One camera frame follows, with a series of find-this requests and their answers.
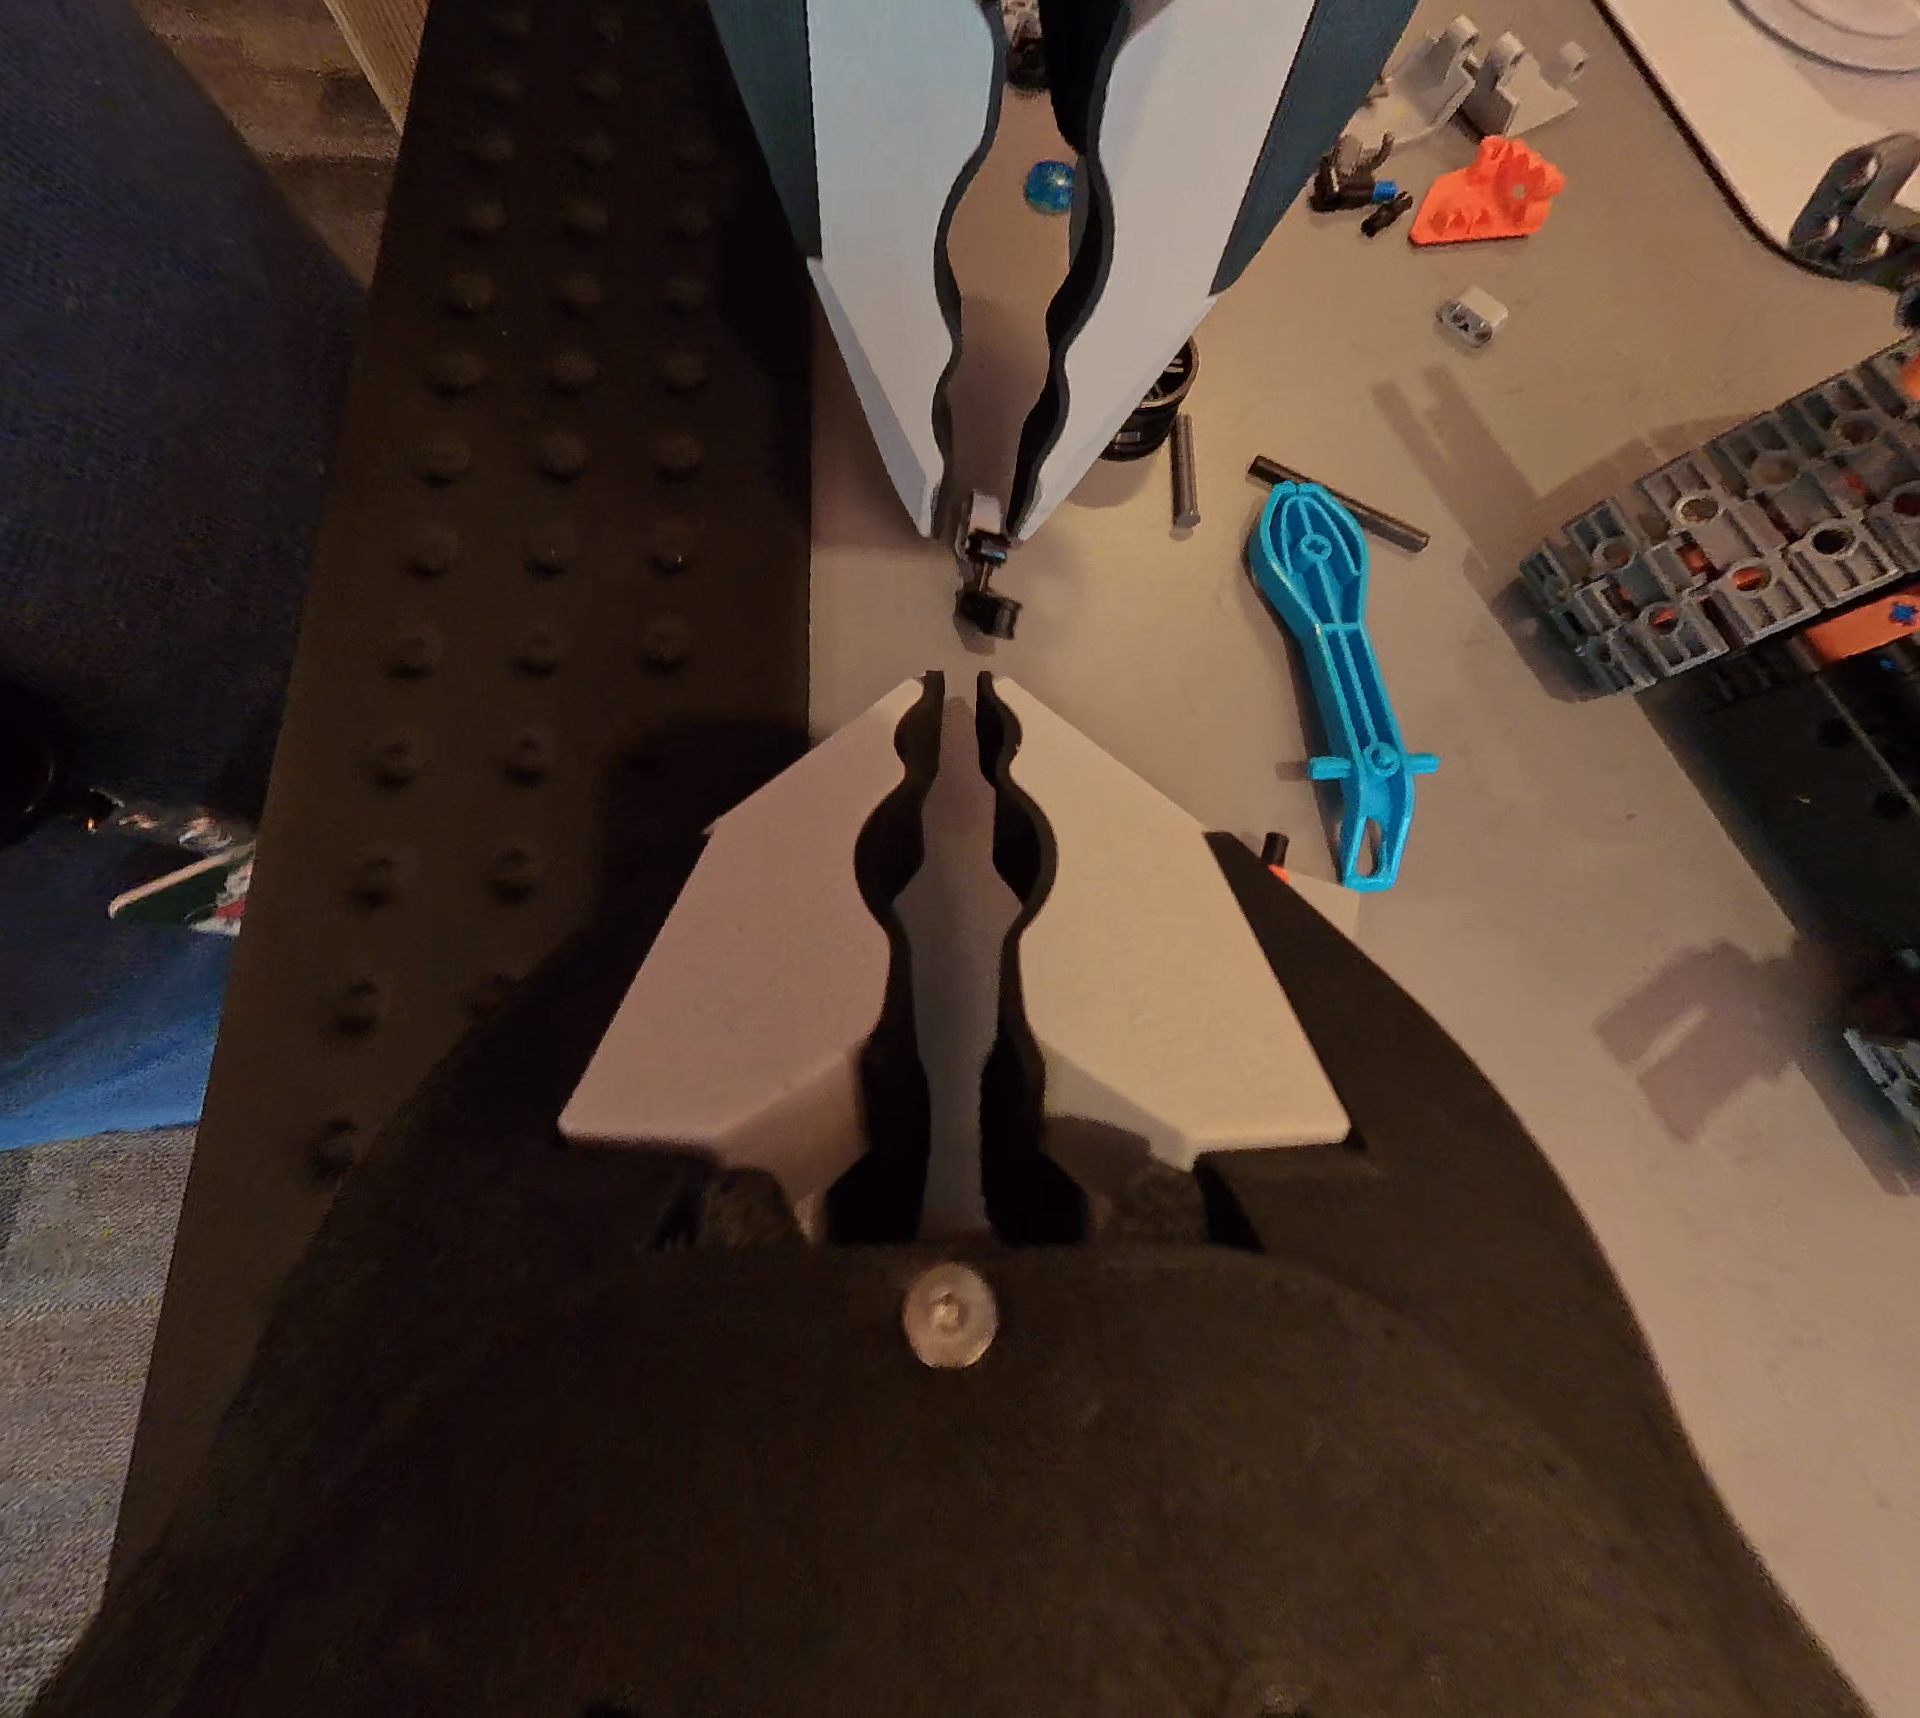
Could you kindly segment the grey curved panel piece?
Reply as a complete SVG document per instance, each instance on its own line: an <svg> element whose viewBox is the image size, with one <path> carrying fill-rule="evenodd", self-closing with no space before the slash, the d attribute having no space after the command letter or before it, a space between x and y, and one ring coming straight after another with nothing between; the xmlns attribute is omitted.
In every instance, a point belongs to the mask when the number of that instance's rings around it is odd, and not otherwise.
<svg viewBox="0 0 1920 1718"><path fill-rule="evenodd" d="M1588 52L1564 42L1547 61L1519 32L1502 32L1481 58L1456 115L1483 138L1519 140L1579 108Z"/></svg>
<svg viewBox="0 0 1920 1718"><path fill-rule="evenodd" d="M1481 29L1468 17L1423 36L1398 67L1372 87L1369 115L1398 144L1413 144L1452 123L1476 89Z"/></svg>

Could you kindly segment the grey orange toy tracked robot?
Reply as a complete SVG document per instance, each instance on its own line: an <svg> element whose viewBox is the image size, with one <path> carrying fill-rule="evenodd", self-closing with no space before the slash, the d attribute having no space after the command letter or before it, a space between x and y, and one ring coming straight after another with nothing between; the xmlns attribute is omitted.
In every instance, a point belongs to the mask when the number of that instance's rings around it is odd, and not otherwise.
<svg viewBox="0 0 1920 1718"><path fill-rule="evenodd" d="M1917 1132L1917 135L1835 158L1789 257L1893 345L1564 522L1519 579L1602 696L1678 686L1767 861L1866 961L1840 1038Z"/></svg>

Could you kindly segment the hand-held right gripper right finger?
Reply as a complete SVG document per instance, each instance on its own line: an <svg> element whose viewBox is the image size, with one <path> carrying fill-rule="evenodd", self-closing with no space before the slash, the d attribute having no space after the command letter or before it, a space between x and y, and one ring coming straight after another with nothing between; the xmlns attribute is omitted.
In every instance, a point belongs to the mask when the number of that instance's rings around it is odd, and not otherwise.
<svg viewBox="0 0 1920 1718"><path fill-rule="evenodd" d="M1082 1242L1145 1178L1343 1147L1352 1119L1210 831L1037 694L976 683L1016 902L979 1082L994 1234Z"/></svg>

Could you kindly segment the blue plastic separator tool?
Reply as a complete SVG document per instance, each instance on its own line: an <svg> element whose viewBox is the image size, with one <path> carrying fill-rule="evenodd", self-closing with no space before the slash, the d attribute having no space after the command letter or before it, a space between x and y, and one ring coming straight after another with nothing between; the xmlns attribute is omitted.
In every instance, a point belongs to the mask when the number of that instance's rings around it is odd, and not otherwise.
<svg viewBox="0 0 1920 1718"><path fill-rule="evenodd" d="M1394 890L1439 758L1409 747L1371 622L1372 552L1361 522L1316 483L1277 483L1246 540L1246 569L1301 654L1319 749L1306 777L1338 795L1346 890Z"/></svg>

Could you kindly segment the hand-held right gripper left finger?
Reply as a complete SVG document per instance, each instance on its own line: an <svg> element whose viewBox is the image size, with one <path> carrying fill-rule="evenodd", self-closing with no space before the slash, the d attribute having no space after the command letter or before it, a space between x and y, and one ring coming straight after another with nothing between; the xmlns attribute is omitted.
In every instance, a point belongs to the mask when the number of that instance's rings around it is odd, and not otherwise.
<svg viewBox="0 0 1920 1718"><path fill-rule="evenodd" d="M558 1119L588 1150L775 1178L838 1242L919 1236L933 1101L901 897L947 679L909 679L717 819Z"/></svg>

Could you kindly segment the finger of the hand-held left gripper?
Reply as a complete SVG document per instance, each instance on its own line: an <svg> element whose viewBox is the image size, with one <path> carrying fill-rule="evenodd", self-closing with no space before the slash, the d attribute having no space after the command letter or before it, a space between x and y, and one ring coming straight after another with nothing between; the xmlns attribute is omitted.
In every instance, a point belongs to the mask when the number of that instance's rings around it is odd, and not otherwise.
<svg viewBox="0 0 1920 1718"><path fill-rule="evenodd" d="M1033 539L1213 310L1319 0L1124 0L1089 112L1089 200L1049 400L1023 440Z"/></svg>
<svg viewBox="0 0 1920 1718"><path fill-rule="evenodd" d="M984 0L804 0L804 20L808 271L887 478L928 539L960 347L949 231L994 138L1004 42Z"/></svg>

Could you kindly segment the orange sloped panel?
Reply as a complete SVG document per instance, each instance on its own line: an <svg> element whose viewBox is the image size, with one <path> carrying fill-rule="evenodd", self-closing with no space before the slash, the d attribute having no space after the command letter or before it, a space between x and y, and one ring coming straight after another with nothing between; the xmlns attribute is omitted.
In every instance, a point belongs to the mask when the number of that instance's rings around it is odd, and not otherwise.
<svg viewBox="0 0 1920 1718"><path fill-rule="evenodd" d="M1566 175L1525 140L1489 137L1468 166L1432 184L1407 236L1419 249L1532 238L1566 186Z"/></svg>

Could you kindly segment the black spoked wheel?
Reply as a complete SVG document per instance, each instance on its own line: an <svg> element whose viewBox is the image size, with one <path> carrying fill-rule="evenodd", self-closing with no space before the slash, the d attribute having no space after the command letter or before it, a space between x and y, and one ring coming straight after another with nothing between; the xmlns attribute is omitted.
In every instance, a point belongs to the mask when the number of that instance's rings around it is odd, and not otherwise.
<svg viewBox="0 0 1920 1718"><path fill-rule="evenodd" d="M1108 463L1140 463L1153 459L1170 434L1175 434L1197 375L1199 350L1194 339L1188 339L1170 363L1165 365L1165 370L1143 395L1139 407L1126 414L1116 434L1103 449L1100 459Z"/></svg>

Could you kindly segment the black dimpled pad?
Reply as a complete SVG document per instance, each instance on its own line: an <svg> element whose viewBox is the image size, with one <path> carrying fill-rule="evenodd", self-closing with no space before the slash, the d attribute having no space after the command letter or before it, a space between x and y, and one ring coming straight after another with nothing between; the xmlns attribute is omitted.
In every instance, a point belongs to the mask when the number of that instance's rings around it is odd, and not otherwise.
<svg viewBox="0 0 1920 1718"><path fill-rule="evenodd" d="M111 1582L397 1109L804 751L808 299L706 0L430 0Z"/></svg>

